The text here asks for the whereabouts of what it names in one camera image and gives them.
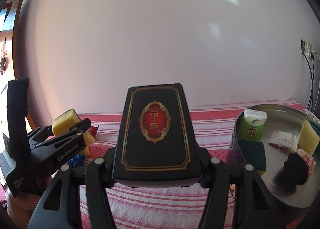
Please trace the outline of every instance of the red object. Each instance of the red object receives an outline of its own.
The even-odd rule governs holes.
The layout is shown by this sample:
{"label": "red object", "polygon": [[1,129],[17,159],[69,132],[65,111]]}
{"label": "red object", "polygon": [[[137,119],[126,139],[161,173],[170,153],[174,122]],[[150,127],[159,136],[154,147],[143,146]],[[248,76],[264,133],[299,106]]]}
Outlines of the red object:
{"label": "red object", "polygon": [[142,134],[148,141],[161,141],[169,131],[171,117],[167,108],[153,101],[145,106],[139,119]]}
{"label": "red object", "polygon": [[89,128],[89,131],[91,132],[91,134],[92,134],[92,136],[93,136],[94,138],[96,138],[96,134],[97,134],[98,129],[99,129],[99,126],[98,126],[98,127],[91,126],[91,127]]}
{"label": "red object", "polygon": [[306,153],[302,149],[297,149],[297,154],[305,161],[305,163],[308,166],[308,177],[310,177],[313,173],[313,169],[316,165],[315,159],[310,156],[308,153]]}

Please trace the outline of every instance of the sponge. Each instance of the sponge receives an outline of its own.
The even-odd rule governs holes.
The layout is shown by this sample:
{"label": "sponge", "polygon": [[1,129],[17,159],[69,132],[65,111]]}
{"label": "sponge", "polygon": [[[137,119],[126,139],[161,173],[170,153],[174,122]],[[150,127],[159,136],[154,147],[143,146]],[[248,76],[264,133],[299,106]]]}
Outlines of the sponge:
{"label": "sponge", "polygon": [[85,157],[88,157],[90,155],[89,146],[87,146],[84,150],[79,152],[79,154],[83,154]]}
{"label": "sponge", "polygon": [[300,148],[312,156],[319,144],[319,140],[319,135],[315,132],[310,123],[305,121],[302,125],[298,139]]}
{"label": "sponge", "polygon": [[[72,126],[74,126],[80,121],[81,119],[77,115],[76,111],[74,109],[70,109],[66,111],[64,114],[57,117],[53,121],[53,124],[51,127],[52,133],[55,136],[59,136],[67,132],[69,128],[71,128]],[[83,133],[83,138],[87,146],[95,142],[95,138],[92,136],[92,134],[88,130]]]}
{"label": "sponge", "polygon": [[267,169],[263,143],[247,140],[239,140],[238,143],[247,163],[254,166],[258,174],[262,176]]}

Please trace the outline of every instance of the black card box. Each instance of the black card box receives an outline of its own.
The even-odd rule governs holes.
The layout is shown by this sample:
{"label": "black card box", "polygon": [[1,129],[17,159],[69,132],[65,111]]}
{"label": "black card box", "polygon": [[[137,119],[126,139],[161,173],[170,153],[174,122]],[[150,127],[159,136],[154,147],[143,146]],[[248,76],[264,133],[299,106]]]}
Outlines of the black card box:
{"label": "black card box", "polygon": [[112,178],[131,187],[171,187],[201,176],[198,144],[181,84],[131,87]]}

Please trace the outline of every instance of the gold border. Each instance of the gold border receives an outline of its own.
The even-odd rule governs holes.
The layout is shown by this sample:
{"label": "gold border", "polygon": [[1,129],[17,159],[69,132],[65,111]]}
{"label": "gold border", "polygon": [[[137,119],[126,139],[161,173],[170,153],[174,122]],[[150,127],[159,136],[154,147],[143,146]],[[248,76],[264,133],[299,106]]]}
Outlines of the gold border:
{"label": "gold border", "polygon": [[[185,144],[185,149],[186,149],[186,156],[187,156],[187,158],[183,161],[182,165],[160,166],[160,167],[130,167],[129,164],[125,161],[125,152],[126,152],[127,138],[128,138],[128,131],[129,131],[129,120],[130,120],[130,116],[131,116],[131,110],[132,110],[132,103],[133,103],[134,94],[137,91],[152,90],[152,89],[172,89],[172,90],[174,90],[176,92],[177,101],[178,101],[178,105],[179,105],[180,118],[181,118],[181,123],[182,123],[182,131],[183,131],[183,138],[184,138],[184,144]],[[128,115],[127,115],[127,121],[126,121],[125,131],[124,131],[124,141],[123,141],[123,146],[122,146],[121,164],[123,164],[125,166],[125,170],[130,170],[130,171],[181,170],[181,169],[186,169],[187,164],[189,162],[191,162],[191,157],[190,157],[190,151],[189,151],[187,129],[186,129],[185,121],[184,121],[184,116],[183,116],[183,111],[182,111],[182,105],[181,105],[179,91],[173,86],[137,88],[131,94],[130,103],[129,103],[129,110],[128,110]]]}
{"label": "gold border", "polygon": [[[153,139],[153,138],[150,138],[149,137],[149,133],[147,131],[146,128],[143,127],[143,123],[142,123],[142,119],[143,119],[143,116],[144,114],[149,110],[150,108],[150,105],[159,105],[160,106],[160,109],[165,112],[166,116],[167,116],[167,125],[166,127],[161,131],[161,136],[158,137],[157,139]],[[139,123],[140,123],[140,129],[141,129],[141,132],[142,134],[144,135],[145,138],[147,138],[148,141],[150,142],[154,142],[156,144],[156,142],[158,141],[161,141],[168,133],[169,131],[169,128],[170,128],[170,121],[171,121],[171,117],[169,115],[169,112],[167,110],[167,108],[160,102],[157,102],[157,101],[153,101],[151,103],[148,103],[145,108],[142,110],[141,112],[141,115],[140,115],[140,118],[139,118]]]}

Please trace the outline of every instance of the table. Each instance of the table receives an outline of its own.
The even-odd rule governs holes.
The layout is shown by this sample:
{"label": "table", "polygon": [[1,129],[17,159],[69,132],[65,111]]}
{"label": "table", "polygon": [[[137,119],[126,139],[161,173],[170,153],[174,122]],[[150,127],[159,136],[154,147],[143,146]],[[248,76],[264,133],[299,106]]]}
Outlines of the table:
{"label": "table", "polygon": [[[191,120],[199,146],[207,148],[212,157],[225,161],[237,116],[245,108],[265,103],[293,107],[319,121],[293,99],[191,108]],[[102,157],[108,148],[116,146],[121,116],[122,113],[80,115],[82,119],[90,118],[93,126],[99,126],[96,142],[90,146],[90,156],[86,162]],[[117,183],[112,189],[107,189],[117,228],[132,229],[197,228],[207,194],[208,189],[202,189],[199,184],[189,188],[132,189]],[[85,186],[80,186],[80,202],[83,228],[90,228]],[[224,228],[231,228],[233,207],[234,202],[229,195]],[[300,220],[294,221],[287,228],[295,228]]]}

